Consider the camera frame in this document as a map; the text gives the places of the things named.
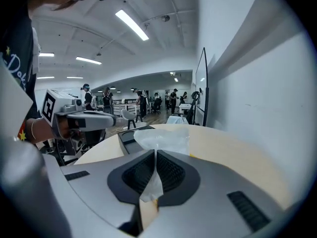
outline fluorescent light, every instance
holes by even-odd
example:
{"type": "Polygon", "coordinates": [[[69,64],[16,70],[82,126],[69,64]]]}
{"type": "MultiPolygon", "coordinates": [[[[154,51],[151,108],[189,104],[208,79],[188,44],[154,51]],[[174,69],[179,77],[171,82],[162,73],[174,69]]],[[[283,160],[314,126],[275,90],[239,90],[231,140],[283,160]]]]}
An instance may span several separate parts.
{"type": "Polygon", "coordinates": [[[46,78],[55,78],[55,77],[37,77],[37,79],[46,79],[46,78]]]}
{"type": "Polygon", "coordinates": [[[90,60],[90,59],[86,59],[86,58],[80,58],[80,57],[76,57],[76,60],[80,60],[80,61],[87,61],[87,62],[91,62],[91,63],[95,63],[95,64],[102,64],[99,61],[94,61],[94,60],[90,60]]]}
{"type": "Polygon", "coordinates": [[[137,23],[135,23],[134,20],[130,18],[130,16],[123,10],[118,11],[115,15],[119,17],[124,23],[126,23],[137,35],[139,35],[143,41],[149,39],[149,37],[145,34],[145,32],[143,32],[137,23]]]}
{"type": "Polygon", "coordinates": [[[54,53],[40,53],[39,57],[54,57],[54,53]]]}
{"type": "Polygon", "coordinates": [[[78,78],[78,79],[83,79],[83,77],[67,77],[67,78],[78,78]]]}

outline ceiling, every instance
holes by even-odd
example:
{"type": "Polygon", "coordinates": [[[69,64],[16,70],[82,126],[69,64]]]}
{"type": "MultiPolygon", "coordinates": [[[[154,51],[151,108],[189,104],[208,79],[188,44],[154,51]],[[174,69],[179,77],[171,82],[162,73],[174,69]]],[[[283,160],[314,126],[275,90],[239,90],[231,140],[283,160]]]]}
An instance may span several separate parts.
{"type": "Polygon", "coordinates": [[[131,88],[154,90],[154,89],[169,89],[169,86],[181,87],[184,85],[190,86],[192,83],[192,72],[191,71],[178,71],[174,76],[171,76],[169,72],[156,73],[151,75],[138,76],[128,79],[123,79],[117,82],[100,86],[93,89],[96,93],[99,90],[105,90],[106,87],[114,86],[116,90],[122,92],[130,91],[131,88]]]}
{"type": "Polygon", "coordinates": [[[128,57],[194,49],[196,16],[196,0],[85,0],[62,11],[42,6],[33,17],[33,26],[42,52],[54,53],[55,57],[40,58],[39,75],[85,76],[99,66],[77,61],[77,56],[98,60],[104,66],[128,57]],[[149,40],[142,41],[115,16],[121,9],[139,24],[149,40]],[[170,20],[163,22],[160,16],[168,13],[170,20]]]}

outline cap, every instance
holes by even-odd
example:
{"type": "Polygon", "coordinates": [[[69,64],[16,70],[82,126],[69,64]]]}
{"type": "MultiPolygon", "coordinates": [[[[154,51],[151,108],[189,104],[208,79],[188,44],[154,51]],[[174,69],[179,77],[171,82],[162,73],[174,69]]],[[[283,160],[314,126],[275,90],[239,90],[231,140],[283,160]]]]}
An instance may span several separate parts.
{"type": "Polygon", "coordinates": [[[89,87],[89,84],[84,84],[83,87],[81,88],[81,90],[83,90],[83,89],[85,89],[85,88],[86,88],[86,89],[89,89],[89,88],[90,88],[90,87],[89,87]]]}

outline wooden floor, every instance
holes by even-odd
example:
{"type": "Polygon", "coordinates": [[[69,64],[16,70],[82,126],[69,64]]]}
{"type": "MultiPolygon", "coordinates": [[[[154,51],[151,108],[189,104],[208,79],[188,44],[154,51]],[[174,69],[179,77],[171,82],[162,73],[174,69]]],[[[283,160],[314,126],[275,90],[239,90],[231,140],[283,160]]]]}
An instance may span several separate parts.
{"type": "MultiPolygon", "coordinates": [[[[147,116],[143,119],[148,125],[151,124],[162,124],[166,123],[168,117],[171,115],[171,111],[166,111],[165,108],[161,109],[161,114],[147,114],[147,116]]],[[[113,135],[117,135],[119,132],[123,131],[122,126],[114,126],[111,128],[106,129],[106,138],[109,138],[113,135]]]]}

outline beige tabletop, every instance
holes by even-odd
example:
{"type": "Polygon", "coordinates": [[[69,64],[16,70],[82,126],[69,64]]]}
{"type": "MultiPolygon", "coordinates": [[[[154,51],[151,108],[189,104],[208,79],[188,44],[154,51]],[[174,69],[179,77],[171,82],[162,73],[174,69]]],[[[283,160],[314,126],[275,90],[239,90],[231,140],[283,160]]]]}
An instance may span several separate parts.
{"type": "MultiPolygon", "coordinates": [[[[262,190],[283,208],[291,205],[287,183],[281,171],[266,153],[226,132],[187,124],[151,125],[157,129],[174,131],[188,128],[190,154],[200,159],[225,165],[262,190]]],[[[118,136],[112,136],[86,152],[75,164],[109,160],[123,156],[118,136]]]]}

